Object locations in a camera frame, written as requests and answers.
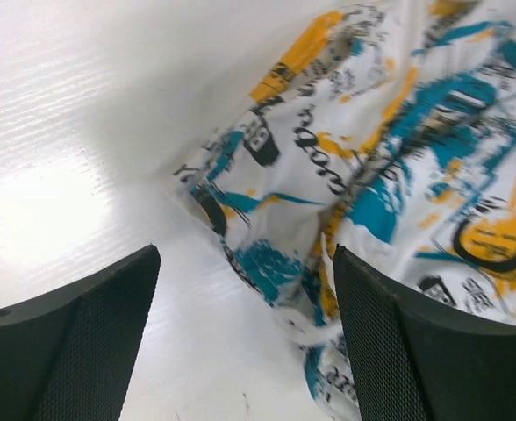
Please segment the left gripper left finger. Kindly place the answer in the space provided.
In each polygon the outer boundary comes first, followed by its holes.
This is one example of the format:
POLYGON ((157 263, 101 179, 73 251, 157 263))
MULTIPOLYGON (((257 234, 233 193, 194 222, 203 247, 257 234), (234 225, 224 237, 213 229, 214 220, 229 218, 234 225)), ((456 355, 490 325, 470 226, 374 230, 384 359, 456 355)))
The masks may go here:
POLYGON ((160 266, 145 246, 0 309, 0 420, 118 420, 160 266))

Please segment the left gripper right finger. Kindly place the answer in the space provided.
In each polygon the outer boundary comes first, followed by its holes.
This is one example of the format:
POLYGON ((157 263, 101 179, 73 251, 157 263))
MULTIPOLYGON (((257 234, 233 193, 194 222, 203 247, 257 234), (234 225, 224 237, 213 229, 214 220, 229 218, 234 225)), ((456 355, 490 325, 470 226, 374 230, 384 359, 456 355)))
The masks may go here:
POLYGON ((516 326, 393 281, 338 246, 340 319, 364 420, 516 420, 516 326))

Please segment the colourful printed shorts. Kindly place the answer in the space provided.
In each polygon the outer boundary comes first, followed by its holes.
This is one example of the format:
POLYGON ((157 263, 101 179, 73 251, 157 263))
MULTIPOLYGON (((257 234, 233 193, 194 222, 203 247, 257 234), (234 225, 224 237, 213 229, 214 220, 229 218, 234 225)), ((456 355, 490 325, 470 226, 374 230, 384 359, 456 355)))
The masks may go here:
POLYGON ((338 246, 516 325, 516 1, 351 1, 318 16, 174 178, 303 350, 312 399, 358 419, 338 246))

